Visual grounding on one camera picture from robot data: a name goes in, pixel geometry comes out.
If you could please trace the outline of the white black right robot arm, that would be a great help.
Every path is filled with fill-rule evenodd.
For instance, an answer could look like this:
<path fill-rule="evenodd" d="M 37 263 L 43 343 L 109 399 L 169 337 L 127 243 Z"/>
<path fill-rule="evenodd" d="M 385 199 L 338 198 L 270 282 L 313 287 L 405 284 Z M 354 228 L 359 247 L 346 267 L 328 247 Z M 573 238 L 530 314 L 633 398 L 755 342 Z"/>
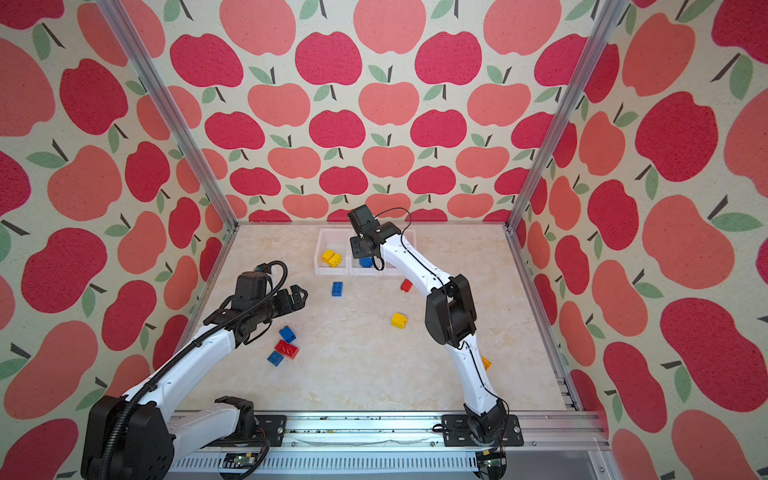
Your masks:
<path fill-rule="evenodd" d="M 508 422 L 508 405 L 491 385 L 477 340 L 477 311 L 468 279 L 450 275 L 411 245 L 391 222 L 380 223 L 361 207 L 348 214 L 355 235 L 353 257 L 375 258 L 398 269 L 425 297 L 425 327 L 444 346 L 458 371 L 464 410 L 473 440 L 499 447 Z"/>

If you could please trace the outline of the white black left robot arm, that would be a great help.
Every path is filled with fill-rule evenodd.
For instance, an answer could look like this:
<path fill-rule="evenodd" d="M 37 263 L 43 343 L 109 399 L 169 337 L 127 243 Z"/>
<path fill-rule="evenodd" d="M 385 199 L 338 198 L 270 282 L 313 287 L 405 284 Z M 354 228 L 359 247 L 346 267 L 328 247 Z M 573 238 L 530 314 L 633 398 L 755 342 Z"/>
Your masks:
<path fill-rule="evenodd" d="M 181 419 L 173 414 L 219 361 L 250 342 L 260 325 L 303 309 L 307 298 L 297 285 L 250 300 L 242 310 L 228 298 L 156 372 L 119 396 L 103 396 L 88 415 L 81 476 L 162 479 L 173 462 L 211 443 L 267 449 L 270 439 L 248 400 L 224 396 Z"/>

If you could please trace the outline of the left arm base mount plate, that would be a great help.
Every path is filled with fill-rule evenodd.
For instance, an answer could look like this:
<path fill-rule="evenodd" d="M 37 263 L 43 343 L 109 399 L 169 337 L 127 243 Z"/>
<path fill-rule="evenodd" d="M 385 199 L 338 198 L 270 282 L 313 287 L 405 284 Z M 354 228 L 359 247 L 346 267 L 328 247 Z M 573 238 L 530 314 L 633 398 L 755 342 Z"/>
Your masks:
<path fill-rule="evenodd" d="M 283 444 L 287 417 L 285 415 L 254 415 L 253 439 L 268 442 L 271 448 L 279 448 Z"/>

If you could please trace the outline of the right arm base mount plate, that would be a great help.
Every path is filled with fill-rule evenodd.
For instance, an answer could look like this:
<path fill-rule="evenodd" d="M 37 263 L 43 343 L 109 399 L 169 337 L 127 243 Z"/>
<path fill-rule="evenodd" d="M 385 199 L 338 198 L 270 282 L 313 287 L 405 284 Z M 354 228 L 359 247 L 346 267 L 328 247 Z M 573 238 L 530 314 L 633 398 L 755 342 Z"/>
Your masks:
<path fill-rule="evenodd" d="M 434 431 L 440 433 L 446 447 L 522 447 L 525 443 L 519 419 L 475 418 L 466 414 L 445 414 Z"/>

